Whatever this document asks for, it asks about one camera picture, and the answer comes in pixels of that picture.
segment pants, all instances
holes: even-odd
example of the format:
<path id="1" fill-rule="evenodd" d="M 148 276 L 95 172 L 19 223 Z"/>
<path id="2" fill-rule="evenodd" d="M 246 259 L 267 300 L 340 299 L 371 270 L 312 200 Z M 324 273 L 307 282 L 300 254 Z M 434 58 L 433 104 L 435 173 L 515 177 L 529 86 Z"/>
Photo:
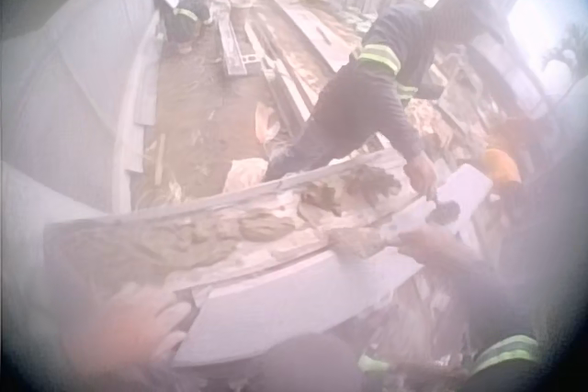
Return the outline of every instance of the pants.
<path id="1" fill-rule="evenodd" d="M 310 118 L 293 145 L 270 160 L 264 181 L 279 179 L 285 174 L 318 169 L 335 158 L 344 158 L 359 147 L 342 142 Z"/>

